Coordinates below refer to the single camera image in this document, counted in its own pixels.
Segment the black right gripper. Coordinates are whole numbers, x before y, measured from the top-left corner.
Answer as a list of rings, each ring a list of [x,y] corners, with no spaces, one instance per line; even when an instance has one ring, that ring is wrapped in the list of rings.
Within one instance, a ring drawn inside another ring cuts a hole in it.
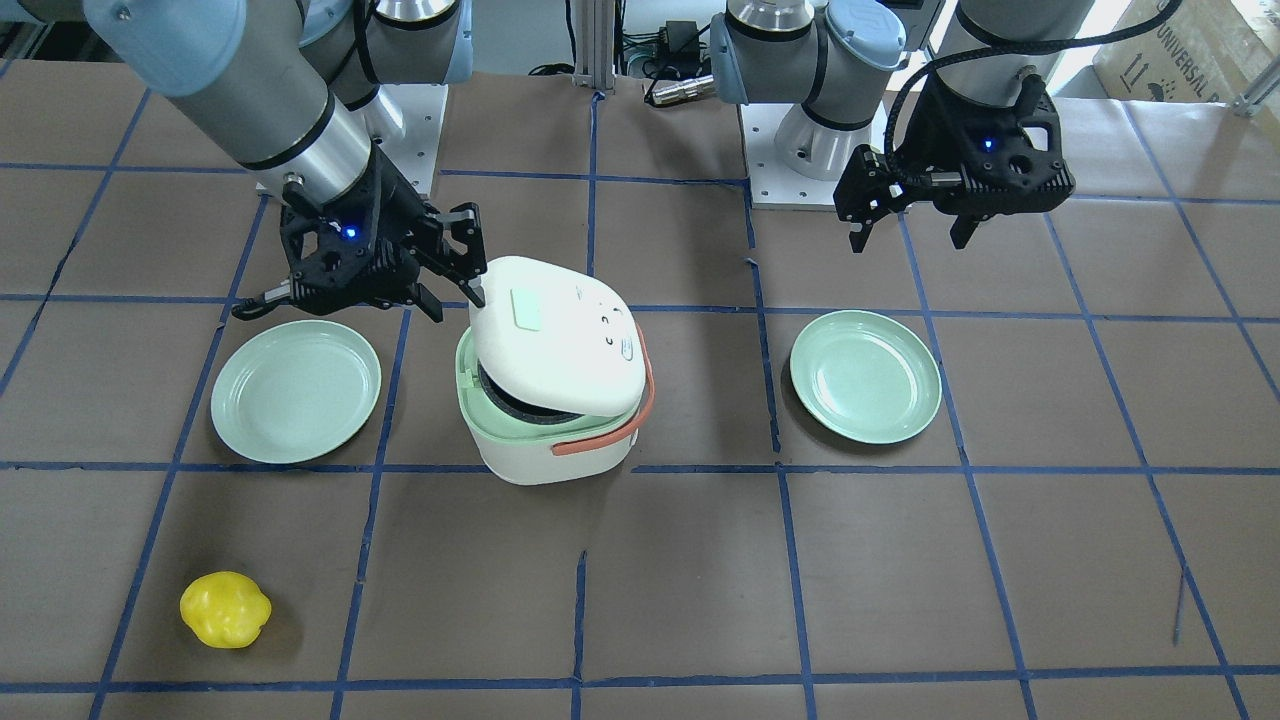
[[[472,306],[486,306],[479,205],[434,208],[380,151],[339,197],[315,204],[289,182],[283,200],[285,283],[300,310],[323,316],[357,304],[415,305],[443,323],[442,301],[420,282],[421,272],[456,284]]]

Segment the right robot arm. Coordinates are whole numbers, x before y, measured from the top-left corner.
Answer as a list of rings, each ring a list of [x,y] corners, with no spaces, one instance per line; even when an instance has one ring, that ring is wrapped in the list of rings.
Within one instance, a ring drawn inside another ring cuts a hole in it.
[[[232,313],[485,304],[480,211],[434,208],[387,155],[407,115],[387,85],[453,85],[474,64],[468,1],[84,1],[96,35],[282,202],[285,279]]]

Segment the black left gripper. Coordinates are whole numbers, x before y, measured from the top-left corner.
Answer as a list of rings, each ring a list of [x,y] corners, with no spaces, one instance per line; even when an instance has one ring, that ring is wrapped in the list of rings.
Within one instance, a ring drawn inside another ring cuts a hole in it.
[[[988,108],[931,77],[900,146],[854,149],[833,193],[852,252],[865,251],[876,222],[913,202],[955,217],[950,241],[963,251],[980,222],[1050,211],[1075,192],[1044,79],[1025,72],[1014,88],[1007,106]]]

